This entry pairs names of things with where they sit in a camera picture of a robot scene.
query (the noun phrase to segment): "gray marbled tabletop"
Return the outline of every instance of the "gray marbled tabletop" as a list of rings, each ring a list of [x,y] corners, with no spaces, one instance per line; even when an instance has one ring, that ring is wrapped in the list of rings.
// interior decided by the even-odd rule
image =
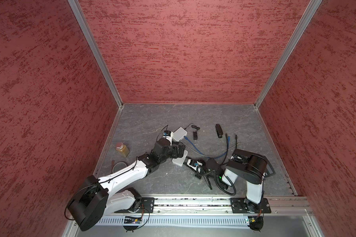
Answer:
[[[273,165],[276,175],[264,182],[265,195],[292,195],[287,180],[273,154],[266,135],[252,105],[185,105],[185,104],[126,104],[121,113],[114,138],[100,170],[100,176],[110,174],[112,160],[115,163],[124,161],[131,164],[136,156],[150,152],[154,147],[157,134],[169,125],[170,131],[179,127],[185,128],[190,123],[200,127],[198,140],[194,141],[189,127],[187,137],[203,154],[218,154],[226,150],[225,136],[218,138],[215,124],[219,123],[224,134],[231,136],[230,146],[235,144],[238,136],[238,148],[265,155]],[[116,143],[124,142],[131,151],[127,158],[116,151]],[[188,150],[188,156],[200,156]],[[204,179],[194,176],[194,171],[183,165],[179,167],[168,159],[159,169],[147,177],[133,182],[129,187],[135,188],[140,194],[190,194],[190,195],[224,195],[211,182],[213,190]],[[238,178],[235,182],[238,195],[246,194],[246,182]]]

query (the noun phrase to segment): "metal corner post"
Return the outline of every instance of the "metal corner post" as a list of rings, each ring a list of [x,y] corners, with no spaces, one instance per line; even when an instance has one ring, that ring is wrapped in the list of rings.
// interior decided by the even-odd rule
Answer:
[[[104,75],[105,80],[108,83],[109,89],[111,90],[118,107],[119,108],[122,107],[123,102],[120,98],[119,92],[117,91],[114,80],[112,79],[112,76],[109,73],[109,70],[107,68],[107,65],[105,64],[103,56],[100,53],[100,50],[99,50],[98,45],[96,44],[95,38],[92,35],[92,32],[90,31],[90,28],[87,24],[86,18],[84,17],[83,11],[80,7],[78,0],[67,0],[67,1],[70,4],[72,12],[74,13],[75,18],[77,19],[79,26],[80,26],[81,30],[83,31],[84,36],[86,37],[88,45],[90,46],[92,53],[94,54],[95,59],[98,62],[98,65]]]
[[[295,45],[298,43],[299,39],[301,38],[304,30],[310,23],[312,17],[314,16],[315,12],[317,11],[319,5],[321,4],[322,0],[310,0],[309,5],[307,6],[306,10],[304,10],[303,16],[298,22],[292,36],[290,37],[289,42],[287,43],[284,51],[282,52],[281,57],[279,58],[275,68],[273,69],[268,81],[266,82],[264,88],[262,89],[260,95],[258,96],[255,107],[259,108],[262,101],[264,100],[265,96],[267,95],[269,89],[273,85],[274,81],[276,80],[279,72],[284,67],[287,59],[289,58],[290,54],[295,48]]]

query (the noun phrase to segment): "gray floor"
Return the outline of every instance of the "gray floor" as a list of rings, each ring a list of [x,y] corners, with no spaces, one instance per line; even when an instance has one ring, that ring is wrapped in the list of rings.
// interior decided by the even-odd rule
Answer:
[[[144,226],[140,230],[126,232],[123,226],[94,226],[82,232],[78,230],[77,237],[208,237],[208,236],[245,236],[245,237],[309,237],[306,223],[301,216],[265,216],[261,232],[250,229],[230,228],[190,228],[173,226]]]
[[[192,139],[193,128],[189,127],[188,138],[203,154],[218,154],[225,151],[225,138],[216,136],[215,124],[222,126],[224,133],[231,136],[230,146],[235,144],[234,135],[238,135],[238,148],[265,155],[273,165],[276,175],[267,178],[264,183],[265,195],[292,195],[291,189],[274,156],[257,114],[252,105],[185,105],[185,104],[126,104],[120,117],[114,138],[110,145],[100,176],[111,173],[112,160],[131,164],[136,156],[150,152],[160,130],[169,125],[169,130],[185,128],[194,123],[200,126],[198,140]],[[131,151],[127,158],[116,151],[115,144],[124,142]],[[200,157],[191,150],[190,157]],[[191,194],[223,195],[213,183],[210,190],[204,179],[199,180],[188,167],[179,167],[171,159],[162,164],[157,171],[130,185],[140,194]],[[246,183],[241,178],[235,182],[238,195],[246,194]]]

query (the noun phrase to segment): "jar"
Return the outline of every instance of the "jar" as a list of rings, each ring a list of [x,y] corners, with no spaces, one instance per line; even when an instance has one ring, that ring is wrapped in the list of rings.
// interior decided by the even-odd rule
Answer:
[[[122,142],[116,143],[116,150],[124,157],[127,157],[129,154],[128,147]]]

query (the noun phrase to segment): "black mounting plate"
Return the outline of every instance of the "black mounting plate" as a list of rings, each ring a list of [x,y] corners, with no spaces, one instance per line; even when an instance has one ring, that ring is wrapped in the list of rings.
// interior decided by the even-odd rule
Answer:
[[[245,199],[244,197],[242,197],[242,198],[241,197],[239,197],[239,198],[231,197],[230,198],[231,208],[232,208],[233,213],[249,213],[247,210],[239,208],[240,205],[235,203],[235,202],[244,203],[244,199]],[[260,209],[261,209],[261,213],[266,213],[266,214],[272,213],[272,210],[270,209],[269,202],[266,198],[263,198],[262,201],[260,202]]]
[[[144,205],[144,208],[147,209],[150,213],[153,212],[153,208],[154,208],[154,197],[150,197],[150,198],[141,198],[141,204],[140,207],[142,206],[142,204]],[[115,213],[125,213],[125,214],[135,214],[135,213],[141,213],[142,209],[138,209],[136,212],[130,212],[129,210],[118,210]]]

